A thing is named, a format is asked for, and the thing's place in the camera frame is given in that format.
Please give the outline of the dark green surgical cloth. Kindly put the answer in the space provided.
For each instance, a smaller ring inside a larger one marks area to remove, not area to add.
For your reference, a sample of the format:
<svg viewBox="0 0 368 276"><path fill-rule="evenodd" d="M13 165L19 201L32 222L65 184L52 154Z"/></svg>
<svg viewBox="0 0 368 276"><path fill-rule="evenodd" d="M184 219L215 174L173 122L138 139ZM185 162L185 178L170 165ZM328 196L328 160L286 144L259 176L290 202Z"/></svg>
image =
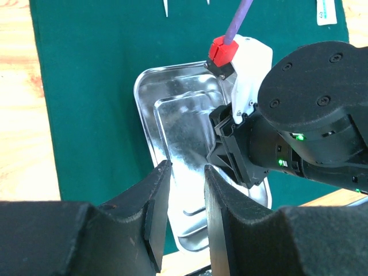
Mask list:
<svg viewBox="0 0 368 276"><path fill-rule="evenodd" d="M153 169L133 97L152 67L205 60L238 1L31 1L60 196L101 204Z"/></svg>

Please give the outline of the steel instrument tray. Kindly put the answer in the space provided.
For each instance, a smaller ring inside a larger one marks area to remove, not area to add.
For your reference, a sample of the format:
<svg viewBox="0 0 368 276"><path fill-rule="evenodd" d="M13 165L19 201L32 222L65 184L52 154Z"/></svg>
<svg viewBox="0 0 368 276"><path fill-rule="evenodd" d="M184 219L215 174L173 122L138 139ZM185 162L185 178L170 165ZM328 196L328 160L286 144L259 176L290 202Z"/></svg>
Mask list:
<svg viewBox="0 0 368 276"><path fill-rule="evenodd" d="M182 252L208 247L204 167L214 145L209 114L229 103L235 79L220 80L194 62L150 68L134 85L152 161L172 164L168 220Z"/></svg>

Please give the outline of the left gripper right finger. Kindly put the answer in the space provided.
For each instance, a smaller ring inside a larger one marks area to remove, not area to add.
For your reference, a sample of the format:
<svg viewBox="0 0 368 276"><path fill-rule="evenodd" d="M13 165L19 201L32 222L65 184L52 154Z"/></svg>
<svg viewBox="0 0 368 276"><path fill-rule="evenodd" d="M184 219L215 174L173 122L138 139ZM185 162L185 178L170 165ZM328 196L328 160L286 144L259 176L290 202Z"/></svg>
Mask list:
<svg viewBox="0 0 368 276"><path fill-rule="evenodd" d="M205 166L213 275L366 275L367 205L270 210Z"/></svg>

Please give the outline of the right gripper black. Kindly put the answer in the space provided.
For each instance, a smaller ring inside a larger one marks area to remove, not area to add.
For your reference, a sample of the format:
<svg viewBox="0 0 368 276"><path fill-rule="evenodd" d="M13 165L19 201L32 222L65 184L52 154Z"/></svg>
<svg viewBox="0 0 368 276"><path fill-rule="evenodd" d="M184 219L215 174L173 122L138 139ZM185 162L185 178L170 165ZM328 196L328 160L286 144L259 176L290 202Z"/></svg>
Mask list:
<svg viewBox="0 0 368 276"><path fill-rule="evenodd" d="M258 108L241 117L243 121L236 124L231 105L221 105L210 113L215 139L207 155L210 164L248 189L260 185L270 171L303 176L301 158Z"/></svg>

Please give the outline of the blue suture packet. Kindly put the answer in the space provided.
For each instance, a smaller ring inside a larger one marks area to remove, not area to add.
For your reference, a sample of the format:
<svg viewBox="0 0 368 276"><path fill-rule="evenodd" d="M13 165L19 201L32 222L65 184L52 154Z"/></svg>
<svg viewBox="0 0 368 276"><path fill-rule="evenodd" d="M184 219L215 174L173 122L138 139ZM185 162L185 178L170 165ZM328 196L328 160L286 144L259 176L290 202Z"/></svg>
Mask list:
<svg viewBox="0 0 368 276"><path fill-rule="evenodd" d="M317 25L335 25L337 24L336 7L334 0L316 1Z"/></svg>

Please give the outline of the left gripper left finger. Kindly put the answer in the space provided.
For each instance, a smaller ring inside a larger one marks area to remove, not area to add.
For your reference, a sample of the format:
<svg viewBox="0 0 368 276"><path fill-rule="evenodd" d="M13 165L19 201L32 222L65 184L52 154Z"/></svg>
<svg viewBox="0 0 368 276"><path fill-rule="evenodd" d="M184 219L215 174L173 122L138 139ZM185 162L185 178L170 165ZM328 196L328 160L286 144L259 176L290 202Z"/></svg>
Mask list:
<svg viewBox="0 0 368 276"><path fill-rule="evenodd" d="M95 206L1 202L2 275L155 275L161 271L172 165Z"/></svg>

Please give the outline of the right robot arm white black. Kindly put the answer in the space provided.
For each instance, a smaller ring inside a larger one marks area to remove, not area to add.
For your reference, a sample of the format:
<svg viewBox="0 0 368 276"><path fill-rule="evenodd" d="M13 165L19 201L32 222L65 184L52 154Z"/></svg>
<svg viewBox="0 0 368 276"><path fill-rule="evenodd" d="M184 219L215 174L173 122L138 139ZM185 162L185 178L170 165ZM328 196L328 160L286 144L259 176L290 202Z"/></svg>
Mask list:
<svg viewBox="0 0 368 276"><path fill-rule="evenodd" d="M209 118L207 160L251 188L270 171L367 193L367 48L341 41L305 45L264 78L240 124L231 105Z"/></svg>

